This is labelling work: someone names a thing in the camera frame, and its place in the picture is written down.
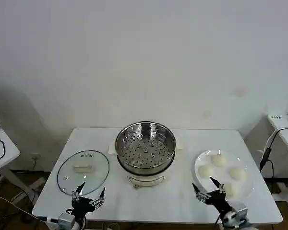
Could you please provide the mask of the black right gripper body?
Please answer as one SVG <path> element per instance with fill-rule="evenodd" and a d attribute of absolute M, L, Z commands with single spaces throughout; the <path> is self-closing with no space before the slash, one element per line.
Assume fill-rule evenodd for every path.
<path fill-rule="evenodd" d="M 230 205 L 225 200 L 226 194 L 221 193 L 219 190 L 214 190 L 207 193 L 209 197 L 205 200 L 207 205 L 213 205 L 218 212 L 229 212 Z"/>

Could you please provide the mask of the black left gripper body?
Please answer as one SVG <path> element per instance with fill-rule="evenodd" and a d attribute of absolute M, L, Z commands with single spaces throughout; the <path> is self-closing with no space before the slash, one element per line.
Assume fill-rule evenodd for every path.
<path fill-rule="evenodd" d="M 94 200 L 78 197 L 78 199 L 73 199 L 72 202 L 72 212 L 71 214 L 75 217 L 84 217 L 87 213 L 95 211 Z"/>

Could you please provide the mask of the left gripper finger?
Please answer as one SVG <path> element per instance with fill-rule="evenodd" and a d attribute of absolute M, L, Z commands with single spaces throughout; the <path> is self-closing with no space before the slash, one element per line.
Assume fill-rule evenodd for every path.
<path fill-rule="evenodd" d="M 100 208 L 104 204 L 105 200 L 105 187 L 99 195 L 99 198 L 90 202 L 94 208 Z"/>
<path fill-rule="evenodd" d="M 75 191 L 72 191 L 72 201 L 75 201 L 75 200 L 79 200 L 80 198 L 80 193 L 84 187 L 84 185 L 86 184 L 86 182 L 83 182 L 80 186 L 78 186 L 76 188 Z"/>

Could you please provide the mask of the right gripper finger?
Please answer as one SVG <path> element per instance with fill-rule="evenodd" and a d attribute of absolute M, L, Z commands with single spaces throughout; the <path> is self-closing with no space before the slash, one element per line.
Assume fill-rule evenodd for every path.
<path fill-rule="evenodd" d="M 210 180 L 213 182 L 213 184 L 219 189 L 220 193 L 225 193 L 225 185 L 221 184 L 217 179 L 210 177 Z"/>
<path fill-rule="evenodd" d="M 199 190 L 199 188 L 194 183 L 192 183 L 192 186 L 193 186 L 193 189 L 194 189 L 194 192 L 195 192 L 196 199 L 198 199 L 200 201 L 206 201 L 206 200 L 210 199 L 210 195 L 207 194 L 207 193 L 201 192 Z"/>

